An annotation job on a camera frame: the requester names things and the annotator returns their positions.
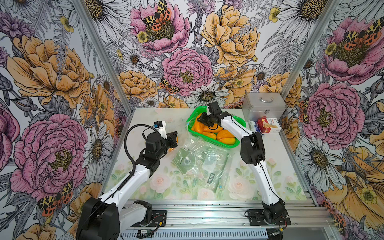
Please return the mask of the clear zip-top bag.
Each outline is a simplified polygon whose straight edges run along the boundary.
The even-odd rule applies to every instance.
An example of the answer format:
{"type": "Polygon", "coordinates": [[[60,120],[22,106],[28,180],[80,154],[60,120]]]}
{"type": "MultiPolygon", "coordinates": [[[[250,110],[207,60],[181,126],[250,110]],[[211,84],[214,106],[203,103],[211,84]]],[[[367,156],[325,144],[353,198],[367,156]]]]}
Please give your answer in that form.
{"type": "Polygon", "coordinates": [[[191,135],[182,135],[177,137],[177,146],[170,148],[167,154],[176,154],[179,150],[191,151],[198,143],[198,138],[191,135]]]}

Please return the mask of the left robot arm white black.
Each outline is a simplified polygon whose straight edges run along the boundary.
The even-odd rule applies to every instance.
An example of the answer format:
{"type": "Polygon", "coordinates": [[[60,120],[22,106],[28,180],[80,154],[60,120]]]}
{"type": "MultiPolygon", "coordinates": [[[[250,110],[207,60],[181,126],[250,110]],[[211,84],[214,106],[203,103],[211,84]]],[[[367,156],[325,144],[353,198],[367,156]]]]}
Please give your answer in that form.
{"type": "Polygon", "coordinates": [[[135,224],[149,224],[152,205],[135,201],[126,207],[133,193],[154,174],[170,148],[177,147],[176,131],[164,138],[159,132],[150,133],[146,147],[133,163],[133,171],[127,178],[99,198],[89,198],[83,205],[76,233],[77,240],[116,240],[121,231],[135,224]]]}

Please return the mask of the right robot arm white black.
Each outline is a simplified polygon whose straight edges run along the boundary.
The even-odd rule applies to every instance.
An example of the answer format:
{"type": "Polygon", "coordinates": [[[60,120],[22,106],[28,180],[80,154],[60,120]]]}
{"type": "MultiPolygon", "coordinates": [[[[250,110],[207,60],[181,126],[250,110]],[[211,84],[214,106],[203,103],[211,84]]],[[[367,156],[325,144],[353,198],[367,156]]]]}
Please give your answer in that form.
{"type": "Polygon", "coordinates": [[[198,122],[208,127],[218,125],[228,130],[237,140],[241,141],[241,159],[250,166],[259,185],[264,208],[264,221],[268,225],[283,223],[283,225],[287,226],[290,223],[290,217],[285,202],[278,196],[268,173],[265,158],[266,150],[261,133],[251,132],[240,125],[231,114],[223,112],[217,102],[208,104],[208,112],[203,113],[198,118],[198,122]]]}

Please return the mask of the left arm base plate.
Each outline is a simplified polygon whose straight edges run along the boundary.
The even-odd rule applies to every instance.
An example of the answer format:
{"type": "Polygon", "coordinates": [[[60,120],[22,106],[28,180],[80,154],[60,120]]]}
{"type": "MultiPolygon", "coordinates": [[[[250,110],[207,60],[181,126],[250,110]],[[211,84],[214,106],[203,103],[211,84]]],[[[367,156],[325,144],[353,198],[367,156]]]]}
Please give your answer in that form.
{"type": "Polygon", "coordinates": [[[132,227],[165,227],[167,221],[166,210],[155,210],[149,220],[143,220],[139,223],[132,225],[132,227]]]}

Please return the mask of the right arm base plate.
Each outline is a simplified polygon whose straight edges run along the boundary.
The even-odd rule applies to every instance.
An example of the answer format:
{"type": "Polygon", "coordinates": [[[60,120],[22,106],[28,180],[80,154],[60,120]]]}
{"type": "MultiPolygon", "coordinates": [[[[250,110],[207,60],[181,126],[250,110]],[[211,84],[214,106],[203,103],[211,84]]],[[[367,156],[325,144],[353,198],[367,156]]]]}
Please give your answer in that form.
{"type": "Polygon", "coordinates": [[[262,209],[250,209],[246,210],[244,213],[245,217],[249,220],[251,226],[290,226],[291,219],[287,211],[284,211],[283,214],[278,217],[276,220],[273,220],[271,223],[268,223],[265,216],[264,210],[262,209]]]}

